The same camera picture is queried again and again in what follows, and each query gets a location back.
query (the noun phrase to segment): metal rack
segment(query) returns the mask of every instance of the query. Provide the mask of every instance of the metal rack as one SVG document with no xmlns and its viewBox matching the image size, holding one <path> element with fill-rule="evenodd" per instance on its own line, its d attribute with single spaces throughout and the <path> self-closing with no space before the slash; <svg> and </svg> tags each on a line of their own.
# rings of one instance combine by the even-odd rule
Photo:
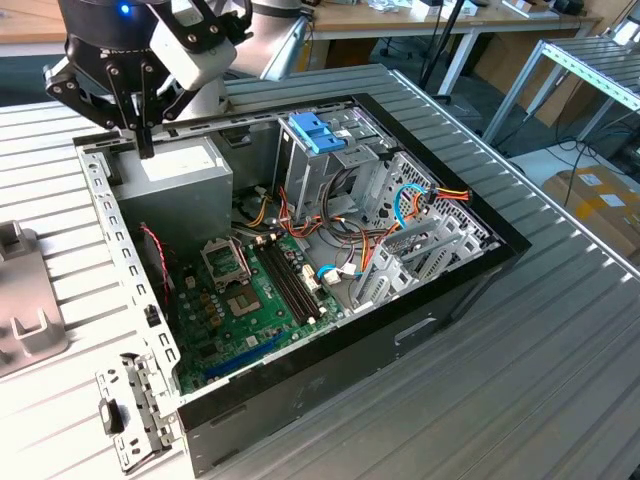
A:
<svg viewBox="0 0 640 480">
<path fill-rule="evenodd" d="M 494 140 L 543 57 L 557 65 L 529 106 L 529 112 L 545 101 L 564 70 L 577 75 L 609 97 L 580 133 L 578 140 L 584 139 L 593 130 L 614 102 L 630 110 L 640 108 L 640 51 L 620 47 L 606 37 L 541 40 L 485 130 L 482 137 L 485 142 Z"/>
<path fill-rule="evenodd" d="M 405 77 L 381 66 L 227 85 L 236 110 L 374 96 L 533 244 L 459 323 L 204 478 L 627 478 L 640 461 L 637 272 Z M 55 103 L 0 109 L 0 220 L 42 237 L 70 340 L 0 379 L 8 478 L 122 478 L 94 372 L 141 342 Z M 136 480 L 188 479 L 174 448 Z"/>
</svg>

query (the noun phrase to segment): ram slot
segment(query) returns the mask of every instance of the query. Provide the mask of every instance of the ram slot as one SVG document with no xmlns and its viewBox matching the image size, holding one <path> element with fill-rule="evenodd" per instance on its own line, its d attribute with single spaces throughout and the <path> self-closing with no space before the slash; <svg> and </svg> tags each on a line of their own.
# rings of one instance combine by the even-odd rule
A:
<svg viewBox="0 0 640 480">
<path fill-rule="evenodd" d="M 304 321 L 304 318 L 306 318 L 304 310 L 295 301 L 295 296 L 291 291 L 291 289 L 280 278 L 280 275 L 271 258 L 269 258 L 265 250 L 262 248 L 260 248 L 259 250 L 255 250 L 255 253 L 256 253 L 256 257 L 258 258 L 258 260 L 260 261 L 264 269 L 267 271 L 269 278 L 274 283 L 274 285 L 276 286 L 276 289 L 282 296 L 282 299 L 285 301 L 285 303 L 291 310 L 291 313 L 293 313 L 293 316 L 296 322 L 300 323 Z"/>
<path fill-rule="evenodd" d="M 278 267 L 278 271 L 282 274 L 285 280 L 291 284 L 291 287 L 296 293 L 296 298 L 303 302 L 308 315 L 307 318 L 318 318 L 320 316 L 320 310 L 318 309 L 315 300 L 311 297 L 309 291 L 304 286 L 302 280 L 300 280 L 300 277 L 296 274 L 291 264 L 289 264 L 282 251 L 279 248 L 272 248 L 267 254 L 272 255 L 272 258 Z"/>
<path fill-rule="evenodd" d="M 264 247 L 257 250 L 256 255 L 293 313 L 298 325 L 306 325 L 310 317 L 320 316 L 320 310 L 315 301 L 279 248 Z"/>
</svg>

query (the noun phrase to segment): blue cable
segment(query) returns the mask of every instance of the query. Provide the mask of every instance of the blue cable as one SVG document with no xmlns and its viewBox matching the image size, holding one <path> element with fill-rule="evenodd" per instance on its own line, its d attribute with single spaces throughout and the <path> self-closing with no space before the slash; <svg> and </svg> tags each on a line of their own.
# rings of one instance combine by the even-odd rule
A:
<svg viewBox="0 0 640 480">
<path fill-rule="evenodd" d="M 402 228 L 407 228 L 407 223 L 404 221 L 404 217 L 400 212 L 400 195 L 402 195 L 402 191 L 406 190 L 407 188 L 415 188 L 421 194 L 427 194 L 425 188 L 422 185 L 418 185 L 417 183 L 406 183 L 398 189 L 398 191 L 396 192 L 396 197 L 393 200 L 393 213 L 395 214 L 396 218 L 398 219 L 398 223 L 400 224 L 400 226 L 402 226 Z"/>
<path fill-rule="evenodd" d="M 324 265 L 323 267 L 320 267 L 318 269 L 318 271 L 316 272 L 316 275 L 318 276 L 318 278 L 322 278 L 325 273 L 335 268 L 337 268 L 335 265 Z"/>
</svg>

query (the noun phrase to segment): gray metal stand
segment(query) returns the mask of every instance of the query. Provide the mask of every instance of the gray metal stand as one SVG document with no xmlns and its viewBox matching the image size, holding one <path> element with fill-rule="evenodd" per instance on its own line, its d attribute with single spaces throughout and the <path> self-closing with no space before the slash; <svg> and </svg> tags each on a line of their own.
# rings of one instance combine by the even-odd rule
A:
<svg viewBox="0 0 640 480">
<path fill-rule="evenodd" d="M 536 95 L 529 107 L 529 112 L 547 97 L 554 85 L 557 84 L 557 79 L 563 69 L 575 74 L 609 96 L 609 100 L 580 133 L 579 140 L 584 139 L 592 131 L 614 101 L 631 110 L 640 109 L 640 84 L 638 83 L 640 54 L 637 51 L 620 47 L 609 38 L 601 37 L 581 40 L 554 40 L 553 42 L 542 40 L 536 46 L 491 120 L 483 136 L 485 142 L 491 143 L 495 139 L 543 56 L 558 65 Z"/>
</svg>

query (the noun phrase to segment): red cable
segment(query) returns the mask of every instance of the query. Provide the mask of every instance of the red cable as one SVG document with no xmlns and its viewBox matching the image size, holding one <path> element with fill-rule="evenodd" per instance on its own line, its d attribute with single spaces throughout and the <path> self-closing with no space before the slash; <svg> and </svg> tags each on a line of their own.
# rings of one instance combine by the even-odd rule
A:
<svg viewBox="0 0 640 480">
<path fill-rule="evenodd" d="M 145 232 L 151 237 L 153 243 L 156 244 L 158 253 L 160 254 L 160 263 L 162 264 L 162 281 L 164 282 L 164 303 L 169 304 L 169 271 L 167 270 L 167 262 L 164 258 L 164 251 L 162 250 L 162 244 L 155 233 L 153 233 L 146 225 L 140 225 L 140 230 Z"/>
</svg>

